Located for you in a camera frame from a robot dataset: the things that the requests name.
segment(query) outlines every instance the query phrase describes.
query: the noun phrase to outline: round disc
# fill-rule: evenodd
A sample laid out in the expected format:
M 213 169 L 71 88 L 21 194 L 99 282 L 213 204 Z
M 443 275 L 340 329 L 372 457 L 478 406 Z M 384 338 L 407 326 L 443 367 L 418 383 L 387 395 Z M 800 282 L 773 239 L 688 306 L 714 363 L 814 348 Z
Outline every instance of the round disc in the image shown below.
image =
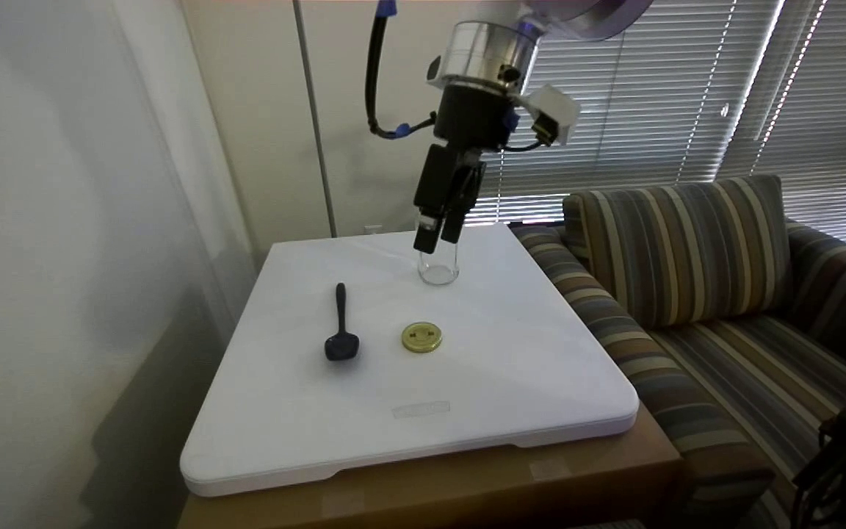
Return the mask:
M 428 320 L 413 320 L 401 326 L 399 342 L 407 353 L 434 353 L 443 345 L 443 334 Z

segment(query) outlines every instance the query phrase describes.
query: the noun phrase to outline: white tabletop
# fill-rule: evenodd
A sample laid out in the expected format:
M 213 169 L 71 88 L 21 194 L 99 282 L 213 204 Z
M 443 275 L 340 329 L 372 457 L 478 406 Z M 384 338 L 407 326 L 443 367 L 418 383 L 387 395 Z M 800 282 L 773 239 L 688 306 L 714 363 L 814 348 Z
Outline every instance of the white tabletop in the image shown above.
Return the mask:
M 200 497 L 347 469 L 632 431 L 636 395 L 504 228 L 460 235 L 460 278 L 418 281 L 412 232 L 272 244 L 183 451 Z M 331 366 L 335 282 L 359 359 Z M 431 320 L 434 353 L 399 334 Z

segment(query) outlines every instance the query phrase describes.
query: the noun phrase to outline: striped fabric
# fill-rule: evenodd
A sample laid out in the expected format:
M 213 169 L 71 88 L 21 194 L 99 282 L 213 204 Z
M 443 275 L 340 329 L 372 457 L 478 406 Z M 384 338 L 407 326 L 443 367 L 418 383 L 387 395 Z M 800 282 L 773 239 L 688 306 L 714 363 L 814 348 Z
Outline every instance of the striped fabric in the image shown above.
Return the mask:
M 653 338 L 748 433 L 792 505 L 792 478 L 816 457 L 816 431 L 846 408 L 846 363 L 791 325 L 757 316 L 653 334 Z
M 648 329 L 785 303 L 791 259 L 777 178 L 576 191 L 566 244 Z
M 846 359 L 846 244 L 801 223 L 786 232 L 800 287 L 786 320 Z
M 669 528 L 717 528 L 742 516 L 773 480 L 733 422 L 673 363 L 617 301 L 576 262 L 554 228 L 516 228 L 522 248 L 554 282 L 636 388 L 685 460 L 682 511 Z

